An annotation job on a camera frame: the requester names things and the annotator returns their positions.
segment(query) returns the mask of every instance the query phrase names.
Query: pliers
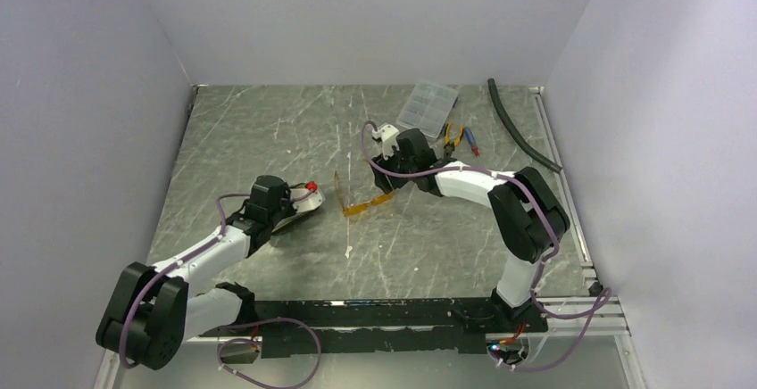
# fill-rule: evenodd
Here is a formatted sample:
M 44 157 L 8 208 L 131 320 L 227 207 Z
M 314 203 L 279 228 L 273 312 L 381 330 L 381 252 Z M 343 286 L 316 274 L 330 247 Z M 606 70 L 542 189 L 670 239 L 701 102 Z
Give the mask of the pliers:
M 462 140 L 462 131 L 465 129 L 464 126 L 460 126 L 460 133 L 457 135 L 457 137 L 454 140 L 450 140 L 449 131 L 451 127 L 452 127 L 452 123 L 445 124 L 445 158 L 446 159 L 449 159 L 450 157 L 452 157 L 454 148 L 460 144 L 460 141 Z

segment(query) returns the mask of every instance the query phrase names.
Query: black tube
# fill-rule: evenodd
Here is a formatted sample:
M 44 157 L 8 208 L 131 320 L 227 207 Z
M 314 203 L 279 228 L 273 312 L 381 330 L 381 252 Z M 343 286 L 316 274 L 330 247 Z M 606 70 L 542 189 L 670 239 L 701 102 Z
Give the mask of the black tube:
M 495 111 L 497 115 L 499 116 L 499 120 L 502 121 L 502 124 L 504 124 L 504 128 L 506 128 L 507 131 L 510 133 L 510 136 L 512 137 L 512 139 L 515 140 L 515 143 L 518 144 L 521 150 L 523 150 L 524 152 L 526 152 L 526 154 L 531 156 L 532 159 L 543 164 L 547 169 L 551 170 L 552 172 L 560 173 L 560 171 L 562 170 L 562 166 L 555 163 L 554 161 L 547 159 L 542 154 L 540 154 L 539 151 L 535 150 L 533 146 L 529 145 L 528 142 L 526 142 L 526 139 L 523 138 L 523 135 L 520 134 L 518 129 L 515 128 L 515 125 L 512 123 L 512 120 L 510 120 L 510 116 L 507 115 L 507 112 L 505 112 L 504 107 L 502 106 L 502 101 L 499 100 L 499 92 L 497 92 L 495 80 L 489 79 L 487 83 L 489 84 L 489 95 L 492 97 L 492 103 L 495 106 Z

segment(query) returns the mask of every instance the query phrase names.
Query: marble tabletop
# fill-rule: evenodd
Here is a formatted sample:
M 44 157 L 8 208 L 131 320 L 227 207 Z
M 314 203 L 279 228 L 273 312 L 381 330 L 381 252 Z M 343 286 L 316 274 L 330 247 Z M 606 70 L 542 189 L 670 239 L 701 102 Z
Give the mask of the marble tabletop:
M 458 86 L 450 114 L 470 126 L 481 151 L 463 141 L 458 160 L 492 170 L 540 170 L 497 119 L 486 85 Z M 463 297 L 490 295 L 502 275 L 504 244 L 492 212 L 460 199 L 422 193 L 409 183 L 380 206 L 345 218 L 349 203 L 380 195 L 362 158 L 365 120 L 394 123 L 412 86 L 201 87 L 195 100 L 149 254 L 163 260 L 207 236 L 219 223 L 214 200 L 249 192 L 261 174 L 290 184 L 314 180 L 326 202 L 316 214 L 222 271 L 216 282 L 247 286 L 261 300 Z M 548 143 L 526 87 L 500 87 L 521 134 L 541 153 Z M 443 141 L 431 141 L 442 153 Z M 379 149 L 370 142 L 371 155 Z M 234 211 L 241 199 L 228 199 Z M 547 266 L 542 295 L 586 295 L 575 236 Z

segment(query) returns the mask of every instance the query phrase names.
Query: white wall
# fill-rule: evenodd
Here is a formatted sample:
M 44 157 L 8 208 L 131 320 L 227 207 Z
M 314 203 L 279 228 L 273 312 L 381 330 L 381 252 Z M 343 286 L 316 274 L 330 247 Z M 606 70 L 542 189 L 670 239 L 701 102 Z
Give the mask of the white wall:
M 546 103 L 653 388 L 757 382 L 757 0 L 591 0 Z
M 543 85 L 588 0 L 151 0 L 196 84 Z
M 92 387 L 190 87 L 146 0 L 0 0 L 0 387 Z

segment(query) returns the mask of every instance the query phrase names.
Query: blue screwdriver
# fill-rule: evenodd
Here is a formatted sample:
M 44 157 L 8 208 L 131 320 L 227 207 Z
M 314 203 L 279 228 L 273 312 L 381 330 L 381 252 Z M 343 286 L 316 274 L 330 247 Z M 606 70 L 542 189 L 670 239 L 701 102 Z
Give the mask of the blue screwdriver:
M 466 127 L 462 130 L 462 133 L 465 135 L 465 140 L 468 141 L 473 155 L 478 157 L 478 145 L 476 145 L 476 138 L 473 137 L 473 132 L 470 131 L 470 128 Z

